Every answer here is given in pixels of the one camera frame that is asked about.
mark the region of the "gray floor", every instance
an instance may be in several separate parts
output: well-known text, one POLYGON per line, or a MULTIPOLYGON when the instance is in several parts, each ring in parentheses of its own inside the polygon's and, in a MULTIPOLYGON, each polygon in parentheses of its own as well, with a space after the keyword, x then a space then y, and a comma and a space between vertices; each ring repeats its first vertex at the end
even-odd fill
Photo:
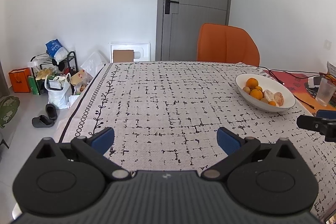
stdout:
MULTIPOLYGON (((4 139, 9 143, 9 149, 4 145, 0 147, 0 224, 11 222, 12 210, 16 203, 12 194, 12 184, 17 173, 35 146, 43 137, 53 137, 57 124, 51 128, 34 128, 31 120, 33 117, 45 113, 45 105, 48 103, 48 95, 32 95, 31 93, 15 93, 13 96, 20 98, 20 106, 17 114, 5 129, 12 133, 4 134, 4 139)), ((60 121, 67 109, 58 110, 60 121)))

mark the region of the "wall switch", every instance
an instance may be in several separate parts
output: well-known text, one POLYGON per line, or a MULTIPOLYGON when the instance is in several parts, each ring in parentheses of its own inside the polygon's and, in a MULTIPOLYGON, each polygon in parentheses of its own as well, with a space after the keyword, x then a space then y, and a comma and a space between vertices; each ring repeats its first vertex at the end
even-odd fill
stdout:
POLYGON ((325 41, 324 41, 324 46, 323 46, 323 48, 325 48, 326 50, 330 51, 330 49, 331 49, 331 45, 332 45, 332 42, 331 42, 331 41, 329 41, 329 40, 325 40, 325 41))

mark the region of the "door handle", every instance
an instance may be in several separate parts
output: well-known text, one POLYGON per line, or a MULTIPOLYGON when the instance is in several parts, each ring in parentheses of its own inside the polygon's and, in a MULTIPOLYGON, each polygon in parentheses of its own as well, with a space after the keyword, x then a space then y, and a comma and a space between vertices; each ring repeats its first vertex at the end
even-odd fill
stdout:
POLYGON ((165 0, 165 14, 169 15, 170 14, 170 4, 171 3, 177 3, 179 4, 179 1, 175 1, 175 0, 165 0))

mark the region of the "clear plastic cup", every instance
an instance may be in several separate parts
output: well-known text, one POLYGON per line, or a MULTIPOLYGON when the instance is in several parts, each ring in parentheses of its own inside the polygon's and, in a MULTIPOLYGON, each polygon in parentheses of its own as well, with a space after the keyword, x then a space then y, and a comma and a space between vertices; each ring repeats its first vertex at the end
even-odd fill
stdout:
POLYGON ((329 101, 336 91, 336 86, 330 82, 329 80, 322 78, 319 90, 316 95, 316 100, 319 104, 323 106, 327 106, 329 104, 329 101))

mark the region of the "fruit bowl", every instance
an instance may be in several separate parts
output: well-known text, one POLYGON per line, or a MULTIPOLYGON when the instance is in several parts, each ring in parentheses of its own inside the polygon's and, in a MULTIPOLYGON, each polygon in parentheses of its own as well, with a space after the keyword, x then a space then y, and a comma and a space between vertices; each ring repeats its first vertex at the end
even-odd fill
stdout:
POLYGON ((244 73, 236 77, 236 85, 238 87, 240 94, 245 98, 246 101, 248 101, 251 105, 255 106, 256 108, 259 108, 266 112, 283 112, 287 109, 292 108, 295 105, 295 97, 293 96, 293 94, 285 86, 281 85, 280 83, 271 78, 267 78, 262 75, 244 73), (281 92, 284 98, 283 105, 273 106, 266 104, 262 101, 253 98, 248 93, 243 91, 243 87, 245 87, 246 81, 249 78, 257 79, 259 86, 261 86, 263 90, 270 90, 273 93, 281 92))

